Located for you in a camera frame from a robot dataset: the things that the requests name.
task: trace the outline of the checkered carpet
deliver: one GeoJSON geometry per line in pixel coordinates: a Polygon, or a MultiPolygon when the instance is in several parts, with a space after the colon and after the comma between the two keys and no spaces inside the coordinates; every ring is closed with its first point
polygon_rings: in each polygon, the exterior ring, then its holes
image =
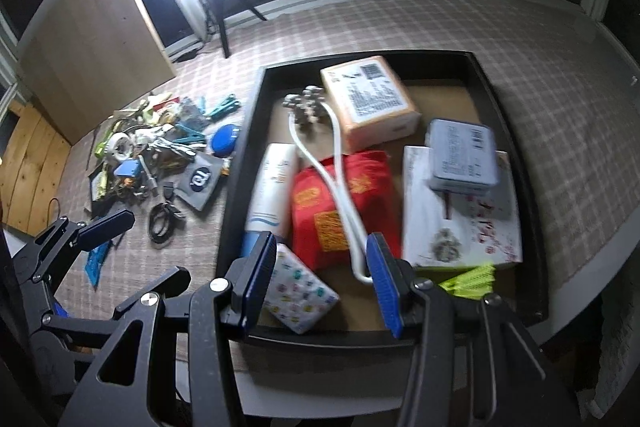
{"type": "MultiPolygon", "coordinates": [[[[640,204],[640,118],[618,83],[612,51],[576,31],[575,16],[518,0],[355,0],[283,15],[230,33],[225,60],[217,41],[159,87],[204,95],[209,105],[230,92],[246,99],[258,67],[354,51],[446,49],[474,52],[510,116],[538,200],[551,288],[587,263],[640,204]]],[[[242,121],[242,112],[232,121],[242,121]]],[[[92,136],[76,144],[60,184],[63,214],[86,219],[86,159],[92,136]]],[[[58,298],[74,315],[106,317],[168,266],[187,267],[192,287],[213,274],[225,203],[207,219],[190,214],[163,250],[146,237],[145,208],[112,251],[98,291],[83,273],[82,254],[58,298]]],[[[184,342],[178,357],[185,357],[184,342]]],[[[279,356],[234,346],[238,369],[330,371],[367,363],[356,357],[279,356]]]]}

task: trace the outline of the wooden panel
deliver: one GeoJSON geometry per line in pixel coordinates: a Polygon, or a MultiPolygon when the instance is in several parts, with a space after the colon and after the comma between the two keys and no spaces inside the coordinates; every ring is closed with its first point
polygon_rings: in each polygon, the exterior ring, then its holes
{"type": "Polygon", "coordinates": [[[29,216],[33,205],[33,195],[42,171],[42,166],[47,156],[56,132],[44,118],[40,118],[33,136],[29,141],[27,151],[22,159],[20,171],[15,181],[14,196],[9,207],[9,216],[6,223],[18,230],[27,230],[29,216]]]}
{"type": "Polygon", "coordinates": [[[24,106],[17,100],[9,102],[9,111],[11,111],[15,116],[21,116],[23,110],[24,106]]]}
{"type": "Polygon", "coordinates": [[[19,57],[24,83],[71,143],[175,76],[137,1],[58,0],[19,57]]]}
{"type": "Polygon", "coordinates": [[[66,157],[69,156],[70,150],[71,146],[66,140],[56,134],[49,145],[49,150],[47,150],[47,157],[42,166],[33,197],[29,224],[26,230],[30,235],[39,234],[49,224],[49,216],[47,216],[49,201],[56,195],[62,171],[65,168],[66,157]]]}
{"type": "Polygon", "coordinates": [[[2,199],[2,221],[5,223],[9,217],[9,208],[22,159],[27,152],[29,141],[41,117],[40,113],[31,104],[24,108],[22,116],[9,139],[4,158],[2,158],[2,165],[0,166],[0,198],[2,199]]]}

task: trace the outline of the printed label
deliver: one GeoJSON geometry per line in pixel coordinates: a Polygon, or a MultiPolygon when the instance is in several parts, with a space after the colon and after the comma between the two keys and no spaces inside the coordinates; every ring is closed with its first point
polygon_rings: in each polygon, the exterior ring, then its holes
{"type": "Polygon", "coordinates": [[[409,107],[394,81],[375,60],[338,68],[330,77],[336,97],[350,102],[347,106],[354,123],[409,107]]]}
{"type": "Polygon", "coordinates": [[[209,184],[211,178],[211,171],[207,167],[200,167],[195,170],[189,186],[194,192],[201,192],[209,184]]]}
{"type": "Polygon", "coordinates": [[[478,153],[475,150],[484,150],[482,132],[478,129],[470,130],[470,139],[465,139],[460,132],[466,132],[455,125],[447,126],[447,153],[442,162],[442,171],[456,176],[469,176],[480,178],[482,165],[478,153]]]}

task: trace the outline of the teal tool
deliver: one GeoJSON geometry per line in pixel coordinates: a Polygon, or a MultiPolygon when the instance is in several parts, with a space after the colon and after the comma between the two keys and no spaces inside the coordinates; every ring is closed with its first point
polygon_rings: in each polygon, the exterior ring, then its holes
{"type": "Polygon", "coordinates": [[[205,116],[209,118],[210,121],[217,122],[219,120],[222,120],[226,116],[236,112],[241,107],[242,107],[242,103],[240,102],[240,100],[238,100],[236,96],[233,93],[231,93],[216,107],[214,107],[211,111],[205,114],[205,116]]]}
{"type": "Polygon", "coordinates": [[[173,143],[179,143],[181,145],[188,145],[188,144],[191,144],[191,143],[201,143],[201,142],[206,142],[207,141],[207,137],[204,136],[203,133],[201,133],[200,131],[193,130],[192,128],[187,127],[184,124],[175,123],[174,127],[176,129],[181,130],[183,133],[186,134],[186,136],[183,136],[182,138],[176,138],[175,140],[172,140],[173,143]]]}

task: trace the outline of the blue cap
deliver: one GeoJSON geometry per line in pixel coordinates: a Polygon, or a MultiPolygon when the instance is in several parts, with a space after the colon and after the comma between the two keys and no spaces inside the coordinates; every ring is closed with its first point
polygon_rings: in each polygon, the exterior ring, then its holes
{"type": "Polygon", "coordinates": [[[239,133],[240,128],[233,123],[228,123],[218,129],[209,143],[213,156],[218,158],[229,156],[236,148],[236,140],[238,140],[239,133]]]}

